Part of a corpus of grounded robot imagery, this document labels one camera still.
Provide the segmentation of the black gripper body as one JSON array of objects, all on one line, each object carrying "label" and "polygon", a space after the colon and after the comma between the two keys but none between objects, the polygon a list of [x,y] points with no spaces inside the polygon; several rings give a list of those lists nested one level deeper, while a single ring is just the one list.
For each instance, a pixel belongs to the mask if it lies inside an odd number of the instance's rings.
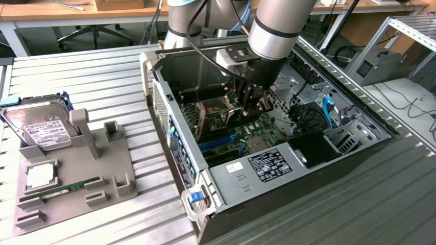
[{"label": "black gripper body", "polygon": [[247,63],[247,81],[263,88],[269,88],[277,79],[287,57],[279,60],[252,59]]}]

